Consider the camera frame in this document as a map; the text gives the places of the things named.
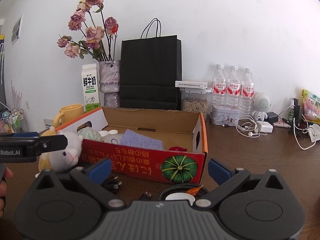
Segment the person's left hand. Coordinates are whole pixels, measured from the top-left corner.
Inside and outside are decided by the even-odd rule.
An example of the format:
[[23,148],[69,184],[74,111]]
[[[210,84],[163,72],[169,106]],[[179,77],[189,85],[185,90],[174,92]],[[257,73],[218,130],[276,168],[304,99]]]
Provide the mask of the person's left hand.
[[6,206],[5,195],[7,194],[7,190],[8,190],[6,179],[11,179],[13,176],[14,176],[13,172],[9,168],[6,168],[1,178],[1,183],[0,183],[0,217],[1,218],[3,217],[4,208]]

